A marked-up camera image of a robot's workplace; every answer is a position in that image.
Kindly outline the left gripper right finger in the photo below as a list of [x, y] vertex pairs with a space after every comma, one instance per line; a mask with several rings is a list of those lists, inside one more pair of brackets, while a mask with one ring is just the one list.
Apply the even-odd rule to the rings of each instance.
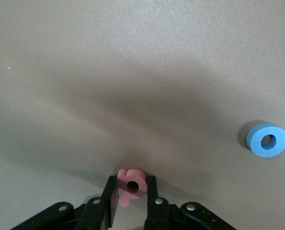
[[147, 177], [148, 213], [144, 230], [236, 230], [197, 202], [178, 207], [160, 197], [155, 176]]

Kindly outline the blue letter o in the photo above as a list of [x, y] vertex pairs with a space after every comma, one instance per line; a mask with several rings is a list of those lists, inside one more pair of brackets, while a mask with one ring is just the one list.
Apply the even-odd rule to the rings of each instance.
[[248, 131], [246, 144], [259, 157], [277, 156], [285, 149], [285, 130], [273, 123], [257, 124]]

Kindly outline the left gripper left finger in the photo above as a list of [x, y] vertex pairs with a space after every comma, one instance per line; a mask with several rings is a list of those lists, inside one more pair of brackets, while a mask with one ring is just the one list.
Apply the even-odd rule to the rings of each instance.
[[58, 202], [10, 230], [108, 230], [113, 225], [118, 204], [118, 181], [110, 176], [101, 196], [74, 208]]

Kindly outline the pink letter p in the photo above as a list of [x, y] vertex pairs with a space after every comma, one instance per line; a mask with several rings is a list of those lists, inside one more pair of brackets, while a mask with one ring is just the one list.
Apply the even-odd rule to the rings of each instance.
[[140, 199], [147, 194], [147, 176], [137, 169], [121, 169], [117, 174], [119, 202], [127, 207], [131, 200]]

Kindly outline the brown table cover sheet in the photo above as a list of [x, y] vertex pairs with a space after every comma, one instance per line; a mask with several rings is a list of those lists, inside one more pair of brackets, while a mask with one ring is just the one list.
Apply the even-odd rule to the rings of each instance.
[[285, 230], [285, 0], [0, 0], [0, 230], [156, 176], [237, 230]]

